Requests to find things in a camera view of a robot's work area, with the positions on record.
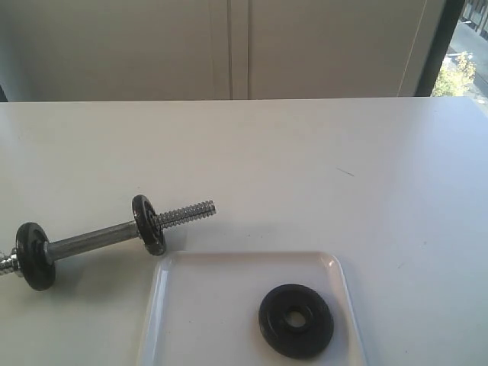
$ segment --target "tree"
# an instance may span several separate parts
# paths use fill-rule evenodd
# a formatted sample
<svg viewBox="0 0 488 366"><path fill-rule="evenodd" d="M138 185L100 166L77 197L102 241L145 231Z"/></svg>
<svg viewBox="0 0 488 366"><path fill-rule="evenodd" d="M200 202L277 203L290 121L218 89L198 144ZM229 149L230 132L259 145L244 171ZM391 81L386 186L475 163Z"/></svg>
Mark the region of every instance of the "tree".
<svg viewBox="0 0 488 366"><path fill-rule="evenodd" d="M456 62L443 62L437 80L435 81L432 97L455 96L460 97L468 90L474 80L476 66L463 52L456 57Z"/></svg>

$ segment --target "white tray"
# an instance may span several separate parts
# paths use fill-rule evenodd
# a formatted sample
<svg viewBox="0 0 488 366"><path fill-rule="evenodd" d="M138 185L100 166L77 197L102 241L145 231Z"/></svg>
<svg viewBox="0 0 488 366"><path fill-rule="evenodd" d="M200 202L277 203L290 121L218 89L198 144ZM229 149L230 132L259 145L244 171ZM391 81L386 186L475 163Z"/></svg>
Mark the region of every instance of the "white tray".
<svg viewBox="0 0 488 366"><path fill-rule="evenodd" d="M317 291L334 318L331 342L312 360L278 354L259 331L262 299L289 283ZM321 252L172 253L156 266L138 362L366 365L341 266Z"/></svg>

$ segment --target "white cabinet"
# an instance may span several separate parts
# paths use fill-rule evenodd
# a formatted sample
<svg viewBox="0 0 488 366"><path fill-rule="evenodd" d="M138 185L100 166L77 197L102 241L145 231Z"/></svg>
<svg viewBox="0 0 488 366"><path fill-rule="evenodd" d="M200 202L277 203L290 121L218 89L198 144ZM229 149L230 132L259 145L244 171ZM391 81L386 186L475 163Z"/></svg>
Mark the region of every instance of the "white cabinet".
<svg viewBox="0 0 488 366"><path fill-rule="evenodd" d="M7 0L0 83L38 101L413 95L443 4Z"/></svg>

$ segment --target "table surface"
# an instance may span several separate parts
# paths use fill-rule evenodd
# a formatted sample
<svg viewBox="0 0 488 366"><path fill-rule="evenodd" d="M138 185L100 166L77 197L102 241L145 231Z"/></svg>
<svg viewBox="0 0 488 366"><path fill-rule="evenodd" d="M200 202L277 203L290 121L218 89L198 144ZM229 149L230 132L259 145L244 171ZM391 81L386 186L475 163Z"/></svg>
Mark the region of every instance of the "table surface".
<svg viewBox="0 0 488 366"><path fill-rule="evenodd" d="M0 249L213 199L170 250L329 252L369 364L483 364L487 122L466 98L0 104ZM42 293L2 277L2 364L134 364L156 260L135 239Z"/></svg>

